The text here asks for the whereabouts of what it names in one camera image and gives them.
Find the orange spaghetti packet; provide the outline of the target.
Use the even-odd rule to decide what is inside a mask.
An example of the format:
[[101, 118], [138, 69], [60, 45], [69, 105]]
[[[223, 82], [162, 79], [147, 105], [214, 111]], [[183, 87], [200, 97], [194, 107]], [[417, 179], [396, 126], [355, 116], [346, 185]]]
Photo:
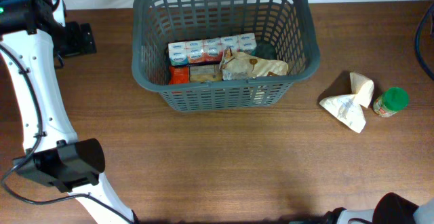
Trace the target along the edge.
[[222, 72], [217, 64], [193, 67], [170, 67], [170, 85], [222, 81]]

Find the tissue pack multipack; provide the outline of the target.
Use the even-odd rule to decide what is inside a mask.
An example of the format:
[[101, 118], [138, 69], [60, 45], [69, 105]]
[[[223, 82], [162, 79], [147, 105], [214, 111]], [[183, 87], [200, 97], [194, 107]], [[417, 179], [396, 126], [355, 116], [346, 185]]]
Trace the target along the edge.
[[253, 33], [181, 41], [167, 45], [168, 56], [174, 67], [220, 62], [227, 48], [254, 55], [256, 47], [256, 38]]

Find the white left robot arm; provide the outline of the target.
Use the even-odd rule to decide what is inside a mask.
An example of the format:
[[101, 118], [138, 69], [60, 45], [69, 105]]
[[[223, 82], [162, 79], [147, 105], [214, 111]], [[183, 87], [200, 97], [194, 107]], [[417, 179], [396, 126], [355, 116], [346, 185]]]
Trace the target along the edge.
[[136, 223], [105, 173], [101, 144], [80, 141], [62, 101], [56, 70], [64, 58], [93, 54], [89, 24], [67, 22], [63, 0], [1, 0], [1, 57], [23, 125], [24, 156], [11, 173], [78, 200], [98, 223]]

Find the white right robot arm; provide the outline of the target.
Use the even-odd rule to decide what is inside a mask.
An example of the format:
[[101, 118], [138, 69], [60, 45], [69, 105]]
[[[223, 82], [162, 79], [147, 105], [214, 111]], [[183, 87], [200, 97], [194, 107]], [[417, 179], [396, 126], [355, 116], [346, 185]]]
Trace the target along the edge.
[[374, 209], [347, 210], [337, 208], [327, 212], [322, 224], [433, 224], [433, 199], [426, 204], [415, 203], [390, 192], [384, 195]]

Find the brown paper bag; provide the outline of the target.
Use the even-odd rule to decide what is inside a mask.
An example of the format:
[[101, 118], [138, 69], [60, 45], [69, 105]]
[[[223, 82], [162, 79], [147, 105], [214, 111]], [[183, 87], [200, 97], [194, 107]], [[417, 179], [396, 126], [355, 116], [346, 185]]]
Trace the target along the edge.
[[219, 64], [225, 81], [284, 76], [289, 72], [286, 62], [267, 60], [226, 48]]

